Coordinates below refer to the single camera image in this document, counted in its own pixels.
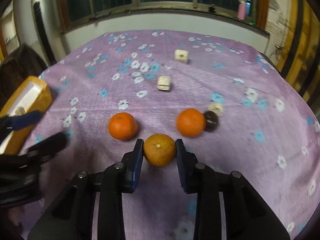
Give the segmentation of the large beige yam chunk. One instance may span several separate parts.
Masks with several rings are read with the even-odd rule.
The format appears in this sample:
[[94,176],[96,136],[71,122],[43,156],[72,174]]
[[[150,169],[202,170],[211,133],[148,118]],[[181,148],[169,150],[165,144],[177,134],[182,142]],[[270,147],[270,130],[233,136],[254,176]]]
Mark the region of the large beige yam chunk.
[[25,109],[23,107],[19,106],[16,108],[16,111],[15,111],[16,116],[22,116],[24,114],[25,114]]

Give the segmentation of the pink water bottle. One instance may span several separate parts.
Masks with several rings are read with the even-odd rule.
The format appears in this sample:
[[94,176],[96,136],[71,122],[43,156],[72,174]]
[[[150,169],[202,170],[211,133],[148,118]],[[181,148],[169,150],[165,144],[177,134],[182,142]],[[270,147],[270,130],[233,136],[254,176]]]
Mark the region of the pink water bottle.
[[238,19],[244,21],[246,16],[246,0],[238,0],[238,2]]

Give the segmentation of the yellowish orange tangerine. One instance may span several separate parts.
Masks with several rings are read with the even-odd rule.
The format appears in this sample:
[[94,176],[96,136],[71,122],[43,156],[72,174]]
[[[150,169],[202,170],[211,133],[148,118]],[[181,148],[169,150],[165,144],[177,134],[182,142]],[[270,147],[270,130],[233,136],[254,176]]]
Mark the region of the yellowish orange tangerine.
[[147,162],[156,167],[165,167],[176,157],[175,142],[165,134],[149,136],[144,142],[143,148]]

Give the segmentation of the purple floral tablecloth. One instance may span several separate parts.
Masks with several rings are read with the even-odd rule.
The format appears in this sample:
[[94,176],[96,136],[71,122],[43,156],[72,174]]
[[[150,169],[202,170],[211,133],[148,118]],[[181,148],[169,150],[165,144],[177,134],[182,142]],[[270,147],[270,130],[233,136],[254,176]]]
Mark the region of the purple floral tablecloth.
[[[175,50],[189,52],[188,64]],[[171,90],[157,89],[169,76]],[[44,164],[44,198],[23,209],[22,236],[81,170],[103,171],[133,149],[107,130],[120,112],[134,116],[138,136],[180,137],[178,114],[223,105],[213,132],[183,138],[187,150],[214,170],[240,171],[278,216],[291,238],[319,204],[319,123],[301,96],[251,46],[220,37],[174,31],[107,33],[72,51],[41,74],[51,107],[25,143],[59,131],[70,143]]]

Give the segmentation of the white foam tray yellow tape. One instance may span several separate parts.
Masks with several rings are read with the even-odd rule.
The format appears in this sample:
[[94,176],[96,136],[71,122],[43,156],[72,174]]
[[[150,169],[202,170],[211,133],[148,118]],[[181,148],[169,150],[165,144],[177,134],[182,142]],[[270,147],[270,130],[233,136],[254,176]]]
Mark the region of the white foam tray yellow tape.
[[[33,111],[44,113],[52,104],[52,95],[47,83],[35,76],[29,76],[16,89],[1,110],[1,117],[17,117],[23,124]],[[17,155],[35,124],[9,132],[1,143],[1,154]]]

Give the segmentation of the bright orange tangerine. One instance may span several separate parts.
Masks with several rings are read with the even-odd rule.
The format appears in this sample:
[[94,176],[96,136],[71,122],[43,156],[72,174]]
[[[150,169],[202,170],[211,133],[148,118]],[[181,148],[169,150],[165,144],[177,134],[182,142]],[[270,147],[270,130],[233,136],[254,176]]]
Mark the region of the bright orange tangerine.
[[206,128],[204,114],[194,108],[183,110],[176,118],[177,130],[184,137],[198,137]]
[[126,112],[113,115],[108,121],[109,134],[118,140],[130,140],[137,134],[138,124],[135,118]]

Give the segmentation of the small beige cube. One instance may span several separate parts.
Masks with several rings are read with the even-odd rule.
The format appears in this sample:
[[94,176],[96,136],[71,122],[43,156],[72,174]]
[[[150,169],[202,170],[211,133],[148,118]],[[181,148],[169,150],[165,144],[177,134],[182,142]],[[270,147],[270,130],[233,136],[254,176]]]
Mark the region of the small beige cube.
[[180,50],[176,49],[175,50],[175,60],[188,64],[189,61],[189,52],[186,50]]
[[160,76],[157,80],[157,89],[161,91],[171,90],[171,80],[169,76]]

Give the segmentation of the small beige cube far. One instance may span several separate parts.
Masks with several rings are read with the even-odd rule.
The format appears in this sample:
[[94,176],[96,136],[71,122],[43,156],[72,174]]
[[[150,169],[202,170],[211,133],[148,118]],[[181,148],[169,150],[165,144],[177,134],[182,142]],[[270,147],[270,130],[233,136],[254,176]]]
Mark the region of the small beige cube far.
[[180,50],[176,49],[175,50],[175,60],[188,64],[189,61],[189,52],[186,50]]

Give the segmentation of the small beige piece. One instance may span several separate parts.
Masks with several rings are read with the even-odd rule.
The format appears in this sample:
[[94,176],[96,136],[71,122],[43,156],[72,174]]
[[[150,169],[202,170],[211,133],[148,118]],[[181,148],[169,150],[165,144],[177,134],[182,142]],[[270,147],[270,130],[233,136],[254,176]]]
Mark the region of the small beige piece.
[[223,116],[224,113],[223,105],[217,102],[210,104],[208,110],[212,111],[217,116]]

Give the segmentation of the wooden shelf unit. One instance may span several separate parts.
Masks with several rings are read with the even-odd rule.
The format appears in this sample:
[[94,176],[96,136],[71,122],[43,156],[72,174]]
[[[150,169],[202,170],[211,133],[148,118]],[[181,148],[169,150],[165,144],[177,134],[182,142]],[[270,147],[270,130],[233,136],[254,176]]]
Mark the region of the wooden shelf unit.
[[14,0],[12,0],[1,16],[1,61],[20,46],[16,30]]

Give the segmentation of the small beige cube near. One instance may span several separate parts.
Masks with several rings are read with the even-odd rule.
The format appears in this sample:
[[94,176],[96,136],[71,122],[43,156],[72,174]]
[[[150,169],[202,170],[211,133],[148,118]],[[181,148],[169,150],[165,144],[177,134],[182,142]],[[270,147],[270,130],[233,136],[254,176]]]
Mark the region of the small beige cube near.
[[171,90],[171,80],[169,76],[160,76],[157,80],[157,89],[161,91]]

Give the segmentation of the standing air conditioner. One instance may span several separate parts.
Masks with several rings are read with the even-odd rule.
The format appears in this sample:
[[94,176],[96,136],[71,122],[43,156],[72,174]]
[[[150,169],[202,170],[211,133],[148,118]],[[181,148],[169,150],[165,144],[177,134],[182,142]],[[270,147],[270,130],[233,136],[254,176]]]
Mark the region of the standing air conditioner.
[[57,23],[54,0],[31,0],[34,25],[44,57],[54,65],[66,56]]

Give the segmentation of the dark brown chestnut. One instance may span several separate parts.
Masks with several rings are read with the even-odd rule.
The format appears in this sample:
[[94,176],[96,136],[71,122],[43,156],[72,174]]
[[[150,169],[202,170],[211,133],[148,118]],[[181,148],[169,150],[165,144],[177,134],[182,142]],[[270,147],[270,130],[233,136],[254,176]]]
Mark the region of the dark brown chestnut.
[[205,131],[212,132],[217,129],[219,125],[219,117],[213,111],[204,112],[204,117],[206,119]]

